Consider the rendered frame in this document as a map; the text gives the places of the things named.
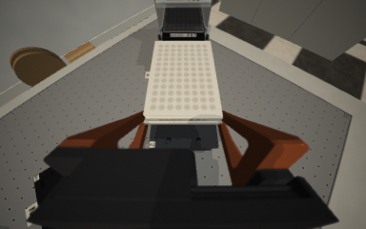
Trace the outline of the grey shelf rack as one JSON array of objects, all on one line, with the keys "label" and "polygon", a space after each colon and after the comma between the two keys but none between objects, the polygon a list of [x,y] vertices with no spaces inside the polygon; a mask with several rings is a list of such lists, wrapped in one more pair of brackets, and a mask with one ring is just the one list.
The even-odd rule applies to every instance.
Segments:
[{"label": "grey shelf rack", "polygon": [[[209,19],[210,19],[211,8],[212,8],[212,3],[211,3],[211,7],[210,8],[203,8],[202,9],[202,13],[204,12],[203,21],[205,20],[205,22],[204,22],[205,40],[206,40],[206,35],[207,35],[207,30],[208,30],[207,28],[208,28]],[[160,31],[161,40],[162,40],[162,27],[163,27],[163,21],[162,21],[162,19],[164,20],[163,11],[165,11],[165,8],[157,8],[156,5],[155,5],[155,9],[156,9],[156,15],[157,15],[157,20],[158,20],[159,28],[161,27],[159,29],[159,31]]]}]

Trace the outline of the white microplate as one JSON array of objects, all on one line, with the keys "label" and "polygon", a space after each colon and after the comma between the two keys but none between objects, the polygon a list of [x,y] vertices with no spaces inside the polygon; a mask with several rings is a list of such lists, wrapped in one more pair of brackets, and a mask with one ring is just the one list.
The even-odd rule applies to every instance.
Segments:
[{"label": "white microplate", "polygon": [[221,124],[211,41],[155,41],[146,125]]}]

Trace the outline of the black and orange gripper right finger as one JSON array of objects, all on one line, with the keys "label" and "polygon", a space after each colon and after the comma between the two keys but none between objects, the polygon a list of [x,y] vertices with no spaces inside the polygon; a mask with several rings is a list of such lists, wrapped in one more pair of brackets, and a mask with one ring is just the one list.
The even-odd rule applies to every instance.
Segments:
[{"label": "black and orange gripper right finger", "polygon": [[[222,123],[217,126],[232,185],[245,185],[261,169],[289,169],[309,151],[309,146],[298,136],[225,111],[222,114]],[[248,141],[244,155],[236,147],[226,124]]]}]

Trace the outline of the grey base plate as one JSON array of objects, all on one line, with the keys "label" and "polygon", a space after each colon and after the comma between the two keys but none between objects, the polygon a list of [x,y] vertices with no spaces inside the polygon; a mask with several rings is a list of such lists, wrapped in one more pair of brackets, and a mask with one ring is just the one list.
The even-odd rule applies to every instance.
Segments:
[{"label": "grey base plate", "polygon": [[[37,202],[33,177],[67,136],[144,111],[157,19],[58,79],[0,118],[0,229],[26,222]],[[309,147],[289,170],[329,207],[353,116],[210,39],[222,111],[299,136]],[[218,126],[218,149],[193,151],[197,186],[232,186]]]}]

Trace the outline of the black microplate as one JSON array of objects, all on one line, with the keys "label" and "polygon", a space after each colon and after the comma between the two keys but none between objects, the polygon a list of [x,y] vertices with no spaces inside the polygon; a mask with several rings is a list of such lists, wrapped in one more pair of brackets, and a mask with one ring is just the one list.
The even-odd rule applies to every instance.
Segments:
[{"label": "black microplate", "polygon": [[162,41],[205,41],[201,8],[165,8]]}]

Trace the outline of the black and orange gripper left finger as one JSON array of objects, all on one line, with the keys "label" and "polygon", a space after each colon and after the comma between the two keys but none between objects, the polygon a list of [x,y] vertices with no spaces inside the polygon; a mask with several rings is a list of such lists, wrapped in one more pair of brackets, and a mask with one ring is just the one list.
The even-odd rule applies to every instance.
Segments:
[{"label": "black and orange gripper left finger", "polygon": [[77,135],[68,136],[57,147],[118,148],[118,141],[140,124],[128,149],[143,149],[148,130],[148,125],[143,123],[145,121],[143,113],[144,111]]}]

